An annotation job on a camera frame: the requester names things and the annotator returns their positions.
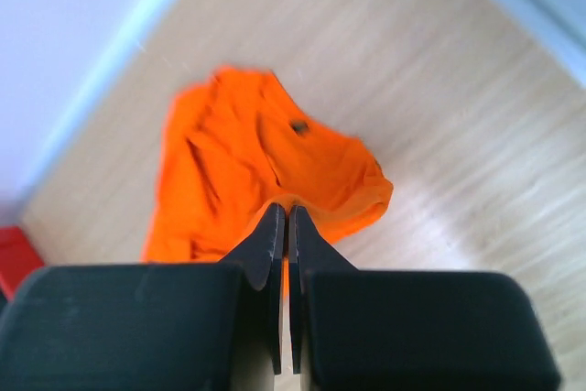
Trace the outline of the red plastic bin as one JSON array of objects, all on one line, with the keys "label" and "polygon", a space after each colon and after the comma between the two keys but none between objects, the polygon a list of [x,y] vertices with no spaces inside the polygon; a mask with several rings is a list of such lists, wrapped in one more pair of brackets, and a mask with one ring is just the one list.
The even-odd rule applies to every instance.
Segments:
[{"label": "red plastic bin", "polygon": [[1,293],[12,300],[19,285],[45,262],[18,226],[0,230]]}]

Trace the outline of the orange t shirt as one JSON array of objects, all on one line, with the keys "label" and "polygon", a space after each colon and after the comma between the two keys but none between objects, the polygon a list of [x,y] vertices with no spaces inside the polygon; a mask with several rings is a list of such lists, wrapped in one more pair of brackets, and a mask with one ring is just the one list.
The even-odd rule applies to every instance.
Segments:
[{"label": "orange t shirt", "polygon": [[364,143],[304,114],[273,72],[224,67],[171,105],[142,259],[216,262],[271,203],[305,207],[335,244],[378,221],[392,193]]}]

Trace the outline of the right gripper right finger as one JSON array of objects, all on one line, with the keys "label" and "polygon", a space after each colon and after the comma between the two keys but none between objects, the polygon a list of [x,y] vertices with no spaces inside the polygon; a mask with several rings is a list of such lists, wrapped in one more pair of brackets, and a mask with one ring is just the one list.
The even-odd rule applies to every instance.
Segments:
[{"label": "right gripper right finger", "polygon": [[497,272],[355,267],[288,221],[293,371],[305,390],[557,390],[532,302]]}]

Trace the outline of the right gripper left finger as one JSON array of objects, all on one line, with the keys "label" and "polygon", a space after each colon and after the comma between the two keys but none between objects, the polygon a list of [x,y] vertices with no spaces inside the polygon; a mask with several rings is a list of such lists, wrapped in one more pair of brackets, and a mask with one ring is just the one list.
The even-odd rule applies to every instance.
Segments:
[{"label": "right gripper left finger", "polygon": [[1,316],[4,390],[270,390],[285,211],[216,263],[47,266]]}]

